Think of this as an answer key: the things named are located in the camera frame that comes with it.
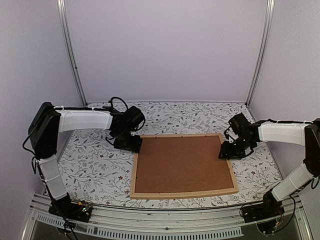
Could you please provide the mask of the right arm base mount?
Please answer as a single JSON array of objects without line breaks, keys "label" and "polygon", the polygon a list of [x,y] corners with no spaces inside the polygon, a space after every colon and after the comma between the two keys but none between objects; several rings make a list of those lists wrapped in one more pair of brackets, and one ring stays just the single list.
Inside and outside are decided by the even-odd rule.
[{"label": "right arm base mount", "polygon": [[276,201],[273,198],[265,198],[259,204],[245,204],[239,210],[239,215],[244,219],[245,223],[256,222],[285,213],[281,201]]}]

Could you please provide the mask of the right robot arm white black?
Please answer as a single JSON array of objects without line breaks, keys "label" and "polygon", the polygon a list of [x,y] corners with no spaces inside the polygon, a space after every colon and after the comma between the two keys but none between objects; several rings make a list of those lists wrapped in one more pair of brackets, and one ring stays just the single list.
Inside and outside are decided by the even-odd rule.
[{"label": "right robot arm white black", "polygon": [[254,152],[258,143],[266,143],[276,160],[293,163],[287,176],[263,195],[258,213],[262,218],[274,214],[289,195],[301,191],[320,177],[320,120],[259,120],[251,123],[243,113],[234,115],[224,131],[219,158],[240,160]]}]

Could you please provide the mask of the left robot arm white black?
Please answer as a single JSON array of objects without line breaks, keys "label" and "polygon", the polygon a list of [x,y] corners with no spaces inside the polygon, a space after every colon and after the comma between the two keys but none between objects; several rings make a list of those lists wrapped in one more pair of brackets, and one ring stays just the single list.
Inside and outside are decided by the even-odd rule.
[{"label": "left robot arm white black", "polygon": [[145,122],[144,114],[136,106],[126,107],[125,111],[119,111],[113,105],[63,107],[44,102],[40,106],[25,139],[31,148],[24,146],[23,149],[32,153],[32,167],[39,169],[51,203],[63,217],[70,217],[75,210],[58,168],[58,135],[78,130],[107,130],[106,141],[115,149],[139,153],[143,140],[135,133]]}]

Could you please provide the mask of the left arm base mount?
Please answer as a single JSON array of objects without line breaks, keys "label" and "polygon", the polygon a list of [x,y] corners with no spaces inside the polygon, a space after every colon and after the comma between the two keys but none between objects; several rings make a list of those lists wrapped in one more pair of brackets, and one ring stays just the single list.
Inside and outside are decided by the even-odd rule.
[{"label": "left arm base mount", "polygon": [[72,202],[69,196],[52,200],[48,212],[68,220],[88,223],[92,214],[92,205],[84,200]]}]

